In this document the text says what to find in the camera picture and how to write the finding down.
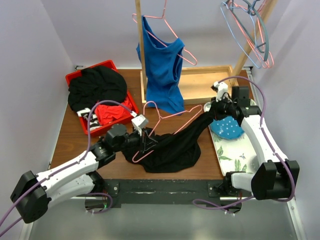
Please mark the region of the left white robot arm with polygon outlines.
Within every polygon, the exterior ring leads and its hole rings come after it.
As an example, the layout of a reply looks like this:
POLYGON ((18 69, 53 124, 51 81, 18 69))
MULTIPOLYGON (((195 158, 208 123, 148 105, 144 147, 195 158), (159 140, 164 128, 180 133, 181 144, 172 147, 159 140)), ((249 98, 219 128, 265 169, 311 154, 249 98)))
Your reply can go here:
POLYGON ((22 220, 26 224, 32 223, 49 208, 72 197, 87 194, 99 196, 104 184, 97 170, 112 162, 117 152, 132 148, 146 152, 157 143, 149 128, 128 133, 123 124, 115 124, 79 156, 37 174, 25 172, 10 199, 22 220))

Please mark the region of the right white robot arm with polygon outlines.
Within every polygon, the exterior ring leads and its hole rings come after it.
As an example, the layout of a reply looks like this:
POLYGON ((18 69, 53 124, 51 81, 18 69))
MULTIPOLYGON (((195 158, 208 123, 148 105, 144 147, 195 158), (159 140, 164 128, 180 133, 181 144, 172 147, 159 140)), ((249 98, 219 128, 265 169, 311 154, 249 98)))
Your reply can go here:
POLYGON ((257 200, 285 202, 295 195, 300 167, 288 160, 269 132, 264 109, 252 104, 247 87, 215 82, 217 93, 204 110, 212 110, 209 131, 224 176, 220 189, 230 197, 240 190, 257 200))

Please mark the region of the black tank top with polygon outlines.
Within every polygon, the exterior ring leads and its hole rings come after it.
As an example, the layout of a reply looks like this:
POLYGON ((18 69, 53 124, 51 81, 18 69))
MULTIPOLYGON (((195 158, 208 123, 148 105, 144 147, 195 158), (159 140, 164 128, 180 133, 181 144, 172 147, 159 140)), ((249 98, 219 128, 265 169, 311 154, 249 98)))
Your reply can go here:
POLYGON ((138 146, 121 151, 125 160, 138 162, 148 173, 175 173, 193 167, 201 156, 198 138, 216 119, 213 109, 200 114, 186 128, 176 134, 152 134, 158 144, 143 154, 138 146))

